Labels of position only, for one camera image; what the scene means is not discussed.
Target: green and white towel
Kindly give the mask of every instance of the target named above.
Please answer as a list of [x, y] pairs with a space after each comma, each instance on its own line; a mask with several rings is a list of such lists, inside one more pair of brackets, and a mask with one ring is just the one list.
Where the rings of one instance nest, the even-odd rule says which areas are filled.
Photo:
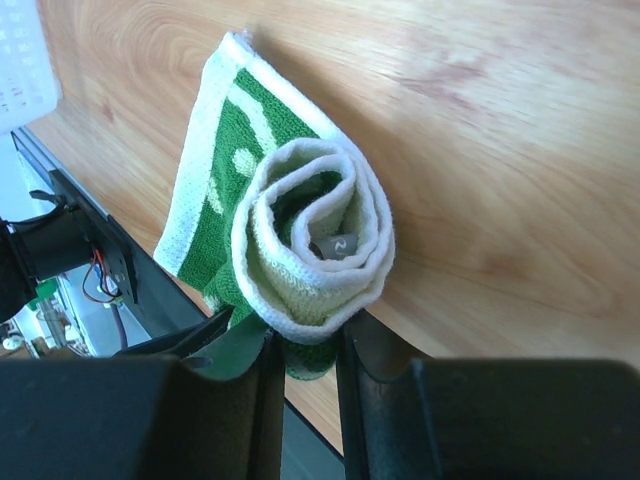
[[[356, 234], [321, 260], [312, 238]], [[386, 196], [358, 148], [228, 33], [204, 67], [155, 260], [216, 311], [252, 311], [288, 344], [289, 373], [330, 367], [330, 338], [376, 300], [395, 243]]]

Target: wooden table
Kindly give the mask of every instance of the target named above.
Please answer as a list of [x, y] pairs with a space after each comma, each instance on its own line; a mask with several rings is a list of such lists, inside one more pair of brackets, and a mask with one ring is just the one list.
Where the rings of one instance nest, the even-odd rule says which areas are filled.
[[[64, 98], [31, 128], [148, 252], [202, 66], [248, 28], [388, 192], [399, 251], [376, 316], [434, 356], [640, 365], [638, 0], [40, 9]], [[341, 448], [334, 375], [287, 396]]]

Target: white container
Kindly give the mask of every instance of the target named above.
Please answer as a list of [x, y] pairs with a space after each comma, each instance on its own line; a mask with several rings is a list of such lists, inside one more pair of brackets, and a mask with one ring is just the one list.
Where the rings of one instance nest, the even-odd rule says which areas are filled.
[[0, 135], [56, 108], [36, 0], [0, 0]]

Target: cable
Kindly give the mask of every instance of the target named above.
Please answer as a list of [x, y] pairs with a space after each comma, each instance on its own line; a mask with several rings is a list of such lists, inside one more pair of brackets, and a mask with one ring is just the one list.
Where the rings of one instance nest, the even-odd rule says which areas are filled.
[[87, 273], [84, 275], [84, 280], [82, 280], [82, 293], [87, 298], [87, 300], [90, 300], [94, 303], [102, 303], [102, 304], [112, 303], [117, 297], [110, 295], [111, 298], [109, 298], [108, 300], [98, 300], [97, 298], [94, 298], [91, 295], [89, 295], [89, 293], [87, 293], [87, 280], [89, 279], [89, 275], [93, 271], [93, 267], [96, 266], [97, 262], [98, 262], [98, 255], [96, 250], [93, 252], [93, 259], [91, 260], [91, 265], [89, 266]]
[[129, 346], [129, 340], [127, 339], [127, 331], [124, 329], [124, 323], [122, 322], [118, 307], [111, 304], [111, 313], [113, 313], [113, 320], [116, 322], [118, 336], [120, 337], [120, 350], [124, 350]]
[[102, 291], [111, 298], [118, 298], [119, 295], [117, 291], [116, 293], [111, 293], [109, 291], [109, 283], [107, 282], [107, 265], [104, 261], [102, 253], [98, 249], [96, 249], [95, 253], [98, 258], [98, 264], [100, 268], [100, 285], [102, 287]]

